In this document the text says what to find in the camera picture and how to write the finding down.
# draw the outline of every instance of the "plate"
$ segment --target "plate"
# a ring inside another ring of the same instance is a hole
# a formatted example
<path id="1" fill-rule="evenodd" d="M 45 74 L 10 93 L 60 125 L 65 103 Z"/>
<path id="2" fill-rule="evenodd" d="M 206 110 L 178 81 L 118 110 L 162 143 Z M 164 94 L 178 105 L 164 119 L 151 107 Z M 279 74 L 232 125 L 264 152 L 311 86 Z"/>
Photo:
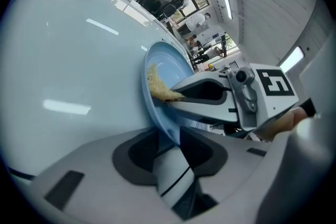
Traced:
<path id="1" fill-rule="evenodd" d="M 176 145 L 180 145 L 180 126 L 206 130 L 206 125 L 178 116 L 173 108 L 160 100 L 152 99 L 147 84 L 147 69 L 152 64 L 156 64 L 159 77 L 169 88 L 192 76 L 194 72 L 179 51 L 165 42 L 157 42 L 147 50 L 141 70 L 142 91 L 152 120 Z"/>

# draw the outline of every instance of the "white table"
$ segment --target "white table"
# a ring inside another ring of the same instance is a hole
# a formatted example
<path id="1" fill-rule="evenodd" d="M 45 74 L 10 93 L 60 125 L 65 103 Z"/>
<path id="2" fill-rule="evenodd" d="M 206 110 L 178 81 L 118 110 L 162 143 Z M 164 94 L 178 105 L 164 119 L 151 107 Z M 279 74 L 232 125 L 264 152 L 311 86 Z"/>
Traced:
<path id="1" fill-rule="evenodd" d="M 81 144 L 153 125 L 140 85 L 153 43 L 188 59 L 132 0 L 12 0 L 2 23 L 0 147 L 31 175 Z"/>

